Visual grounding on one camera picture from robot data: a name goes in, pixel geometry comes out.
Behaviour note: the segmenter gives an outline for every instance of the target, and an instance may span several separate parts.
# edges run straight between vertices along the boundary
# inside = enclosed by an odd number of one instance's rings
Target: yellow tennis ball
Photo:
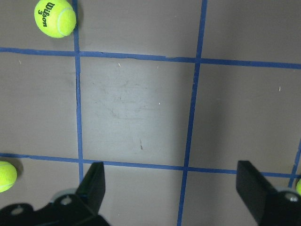
[[[296,186],[296,190],[299,193],[299,195],[301,195],[301,180],[298,181],[297,186]]]
[[[7,161],[0,161],[0,192],[10,189],[17,179],[15,167]]]
[[[34,9],[38,28],[52,38],[62,38],[72,33],[76,16],[66,0],[40,0]]]

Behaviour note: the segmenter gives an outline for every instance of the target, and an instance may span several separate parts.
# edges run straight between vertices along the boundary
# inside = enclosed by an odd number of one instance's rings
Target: grid line
[[[292,175],[295,175],[296,172],[297,172],[299,161],[300,161],[300,155],[301,155],[301,139],[300,139],[299,146],[298,146],[298,151],[297,151],[297,154],[296,154],[296,157],[295,157],[295,162],[294,162],[294,165],[293,165],[293,168],[292,168]],[[288,182],[288,187],[291,188],[293,186],[293,180],[294,180],[294,178],[291,177],[290,181]]]
[[[14,153],[0,153],[0,157],[4,158],[18,158],[18,159],[32,159],[41,161],[58,161],[58,162],[72,162],[79,163],[77,158],[64,158],[64,157],[53,157],[43,155],[29,155],[29,154],[14,154]],[[146,168],[146,169],[158,169],[158,170],[179,170],[183,171],[183,166],[172,166],[172,165],[157,165],[157,164],[146,164],[146,163],[134,163],[134,162],[119,162],[119,161],[102,161],[102,160],[90,160],[83,159],[83,164],[92,164],[93,162],[103,162],[107,166],[120,166],[120,167],[131,167],[131,168]],[[221,174],[236,174],[234,169],[212,169],[212,168],[198,168],[188,167],[188,172],[200,172],[200,173],[221,173]],[[266,177],[274,178],[301,178],[301,175],[289,174],[289,173],[275,173],[275,172],[261,172]]]
[[[76,12],[76,17],[78,18],[78,0],[72,0],[72,6],[73,6],[74,11]],[[41,161],[58,161],[58,162],[77,163],[79,165],[79,181],[82,181],[83,176],[84,176],[83,164],[84,163],[91,164],[93,162],[100,161],[100,160],[86,160],[83,158],[81,96],[80,96],[80,58],[81,57],[118,58],[118,59],[128,58],[128,59],[136,59],[136,60],[164,61],[164,62],[178,62],[178,63],[195,64],[184,165],[183,166],[171,166],[171,165],[158,165],[158,164],[146,164],[146,163],[102,161],[105,165],[109,165],[109,166],[182,171],[182,184],[181,184],[181,193],[180,193],[178,219],[177,219],[177,226],[181,226],[188,172],[219,173],[219,174],[234,174],[234,175],[236,175],[236,173],[237,173],[237,171],[233,170],[233,169],[209,169],[209,168],[189,167],[194,112],[195,112],[195,104],[196,104],[196,99],[197,99],[198,78],[199,78],[199,73],[201,70],[201,65],[202,64],[211,64],[211,65],[232,65],[232,66],[248,66],[248,67],[301,69],[301,64],[295,64],[295,63],[201,58],[203,38],[204,38],[204,32],[205,32],[206,7],[207,7],[207,0],[203,0],[202,7],[201,7],[201,18],[200,18],[200,23],[199,23],[198,46],[197,46],[197,53],[196,53],[195,58],[180,57],[180,56],[179,57],[166,57],[166,56],[159,56],[159,55],[110,53],[110,52],[99,52],[99,51],[80,51],[78,26],[76,26],[74,33],[73,33],[74,51],[37,50],[37,49],[0,47],[0,53],[1,52],[10,52],[10,53],[26,54],[26,55],[62,56],[62,57],[74,57],[75,58],[78,158],[76,159],[76,158],[63,158],[63,157],[51,157],[51,156],[40,156],[40,155],[13,154],[13,153],[0,153],[0,157],[29,158],[29,159],[41,160]],[[301,141],[300,141],[299,148],[298,148],[298,151],[297,151],[297,154],[295,157],[295,162],[294,162],[291,174],[275,173],[275,172],[261,172],[261,173],[267,177],[289,178],[290,179],[289,187],[292,187],[293,181],[296,178],[301,178],[300,175],[296,175],[296,171],[297,171],[299,161],[300,161],[300,155],[301,155]]]
[[[18,53],[25,55],[38,56],[57,56],[57,57],[75,57],[75,51],[60,51],[60,50],[38,50],[28,48],[7,48],[0,47],[0,53]],[[79,51],[80,57],[98,57],[98,58],[116,58],[116,59],[135,59],[149,61],[164,61],[178,63],[201,63],[209,65],[229,65],[229,66],[246,66],[246,67],[269,67],[269,68],[284,68],[284,69],[301,69],[301,64],[283,63],[283,62],[265,62],[265,61],[247,61],[247,60],[227,60],[227,59],[208,59],[208,58],[193,58],[193,57],[166,57],[160,55],[144,55],[144,54],[129,54],[129,53],[109,53],[97,51]]]
[[[203,40],[204,40],[204,33],[205,33],[205,22],[206,22],[206,12],[207,12],[207,0],[202,0],[201,16],[200,16],[199,29],[198,29],[198,46],[197,46],[197,53],[196,53],[197,60],[198,59],[200,60],[202,57]],[[201,63],[196,61],[195,68],[194,68],[192,92],[191,92],[189,121],[188,121],[188,130],[187,130],[187,139],[186,139],[186,150],[185,150],[184,167],[183,167],[183,175],[182,175],[181,193],[180,193],[180,200],[179,200],[177,226],[182,225],[200,67],[201,67]]]
[[[78,18],[78,1],[72,0],[72,7]],[[79,55],[79,27],[78,24],[73,32],[74,56],[75,56],[75,74],[76,74],[76,124],[77,124],[77,141],[79,156],[79,182],[84,178],[83,164],[83,140],[82,140],[82,123],[81,123],[81,100],[80,100],[80,55]]]

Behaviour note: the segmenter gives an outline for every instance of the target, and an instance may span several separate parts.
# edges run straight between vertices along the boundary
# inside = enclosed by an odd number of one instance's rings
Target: gray floor
[[[78,0],[79,137],[77,37],[41,33],[36,3],[0,2],[0,160],[19,175],[0,208],[41,208],[97,160],[106,161],[100,213],[112,226],[180,226],[182,171],[154,166],[184,165],[202,1]],[[227,173],[238,160],[291,173],[301,136],[300,7],[208,0],[189,166],[209,172],[188,172],[182,226],[256,225]]]

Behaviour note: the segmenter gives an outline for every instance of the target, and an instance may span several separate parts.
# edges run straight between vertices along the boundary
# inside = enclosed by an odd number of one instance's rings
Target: wilson logo
[[[48,2],[43,11],[38,11],[38,14],[42,15],[43,27],[47,27],[46,17],[50,15],[50,11],[52,10],[53,6],[55,6],[55,4]]]

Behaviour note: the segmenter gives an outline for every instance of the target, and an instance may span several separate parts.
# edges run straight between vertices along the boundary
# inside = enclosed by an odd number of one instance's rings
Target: screw
[[[287,200],[291,201],[291,202],[297,202],[299,200],[298,196],[296,196],[293,193],[286,193],[285,197]]]
[[[66,196],[65,198],[63,198],[61,200],[61,204],[64,205],[64,206],[70,204],[71,202],[72,202],[72,199],[69,196]]]
[[[24,209],[20,205],[18,205],[18,207],[13,209],[10,214],[13,216],[16,216],[16,215],[23,213],[23,211],[24,211]]]

